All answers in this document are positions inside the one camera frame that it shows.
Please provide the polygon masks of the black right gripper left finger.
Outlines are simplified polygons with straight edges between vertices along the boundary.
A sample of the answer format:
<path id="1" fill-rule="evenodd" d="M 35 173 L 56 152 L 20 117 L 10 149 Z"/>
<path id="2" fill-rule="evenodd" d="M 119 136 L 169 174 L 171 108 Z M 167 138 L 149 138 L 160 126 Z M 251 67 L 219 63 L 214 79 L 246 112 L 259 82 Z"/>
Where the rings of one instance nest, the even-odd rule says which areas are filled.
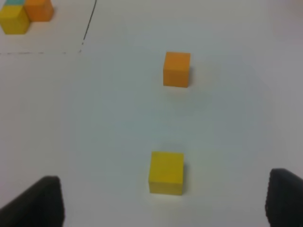
<path id="1" fill-rule="evenodd" d="M 60 178 L 45 176 L 0 209 L 2 227 L 62 227 L 64 201 Z"/>

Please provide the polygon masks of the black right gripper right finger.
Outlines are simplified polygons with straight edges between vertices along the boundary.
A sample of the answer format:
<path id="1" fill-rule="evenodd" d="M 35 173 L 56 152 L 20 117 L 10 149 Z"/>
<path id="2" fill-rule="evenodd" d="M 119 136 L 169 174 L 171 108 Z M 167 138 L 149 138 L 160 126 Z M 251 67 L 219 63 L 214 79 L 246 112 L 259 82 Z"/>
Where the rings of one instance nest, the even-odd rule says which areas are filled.
<path id="1" fill-rule="evenodd" d="M 265 214 L 271 227 L 303 225 L 303 180 L 284 168 L 270 171 Z"/>

